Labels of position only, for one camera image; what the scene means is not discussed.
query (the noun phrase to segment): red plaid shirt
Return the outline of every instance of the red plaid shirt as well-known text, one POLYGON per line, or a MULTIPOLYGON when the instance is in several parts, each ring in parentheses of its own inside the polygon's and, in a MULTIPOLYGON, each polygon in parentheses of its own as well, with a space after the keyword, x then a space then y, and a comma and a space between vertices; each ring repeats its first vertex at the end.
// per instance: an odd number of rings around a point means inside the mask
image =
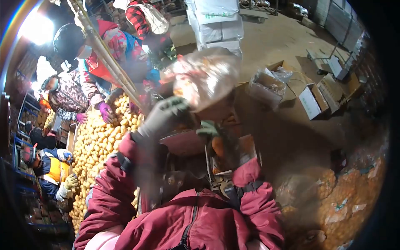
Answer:
MULTIPOLYGON (((163 35, 155 35, 152 34, 150 31, 150 26, 148 25, 145 15, 142 12, 142 10, 137 7, 137 6, 132 6, 130 5, 133 4, 151 4, 149 0, 133 0, 130 2, 128 5, 128 8, 125 11, 126 18, 132 23, 132 25, 135 27, 136 32, 137 32, 137 37, 141 40, 143 40, 143 44, 149 45, 151 47, 153 46, 159 46, 162 44, 165 40, 167 40, 170 37, 170 33, 167 32, 163 35)), ((156 8, 160 13, 162 13, 162 10, 160 8, 160 5, 156 4, 153 5, 154 8, 156 8)))

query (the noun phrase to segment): pink glove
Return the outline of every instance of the pink glove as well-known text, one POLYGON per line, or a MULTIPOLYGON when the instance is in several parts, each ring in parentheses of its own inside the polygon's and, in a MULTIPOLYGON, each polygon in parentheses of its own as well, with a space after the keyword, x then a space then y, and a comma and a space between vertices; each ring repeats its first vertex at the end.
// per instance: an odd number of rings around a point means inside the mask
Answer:
POLYGON ((88 115, 85 114, 85 113, 76 114, 76 120, 77 120, 80 124, 84 124, 85 122, 88 121, 88 115))
POLYGON ((127 108, 129 108, 128 113, 140 114, 139 107, 136 106, 133 102, 129 102, 129 104, 127 105, 127 108))
POLYGON ((100 110, 101 117, 105 123, 112 123, 112 109, 105 102, 101 102, 98 105, 98 109, 100 110))

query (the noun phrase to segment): pink camouflage jacket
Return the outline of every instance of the pink camouflage jacket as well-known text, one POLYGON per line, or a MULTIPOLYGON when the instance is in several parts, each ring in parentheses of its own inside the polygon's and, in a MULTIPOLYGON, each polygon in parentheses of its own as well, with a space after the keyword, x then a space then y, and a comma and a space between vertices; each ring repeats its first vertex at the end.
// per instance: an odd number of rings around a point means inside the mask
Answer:
MULTIPOLYGON (((126 156, 133 165, 139 161, 142 150, 130 136, 119 148, 119 156, 126 156)), ((107 160, 86 198, 88 211, 75 249, 281 249, 280 209, 271 197, 271 184, 264 182, 244 193, 240 212, 210 190, 192 189, 132 220, 136 214, 131 204, 134 177, 121 169, 118 158, 107 160)), ((253 158, 235 170, 232 180, 244 187, 259 175, 260 166, 253 158)))

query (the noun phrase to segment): bamboo pole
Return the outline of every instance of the bamboo pole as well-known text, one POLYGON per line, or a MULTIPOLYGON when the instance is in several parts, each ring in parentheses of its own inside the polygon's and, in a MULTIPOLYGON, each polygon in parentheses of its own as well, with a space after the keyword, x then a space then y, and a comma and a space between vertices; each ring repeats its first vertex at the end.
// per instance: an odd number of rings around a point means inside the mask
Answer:
POLYGON ((111 55, 104 41, 100 38, 97 30, 93 28, 93 24, 89 19, 88 13, 84 10, 82 4, 77 0, 68 0, 74 14, 78 17, 79 21, 82 23, 81 28, 87 34, 88 38, 92 42, 93 50, 96 52, 98 58, 102 61, 104 66, 108 69, 110 74, 118 81, 124 92, 129 96, 129 99, 138 106, 143 112, 142 103, 139 101, 139 93, 130 80, 125 71, 117 63, 115 58, 111 55))

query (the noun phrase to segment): camouflage pants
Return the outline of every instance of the camouflage pants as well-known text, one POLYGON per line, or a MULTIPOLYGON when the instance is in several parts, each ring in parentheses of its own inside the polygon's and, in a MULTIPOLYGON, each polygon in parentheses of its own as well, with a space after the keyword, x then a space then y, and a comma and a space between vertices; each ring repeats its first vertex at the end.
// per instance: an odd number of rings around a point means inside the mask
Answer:
POLYGON ((170 38, 165 40, 160 49, 149 49, 150 61, 153 67, 158 70, 163 70, 176 61, 176 49, 170 38))

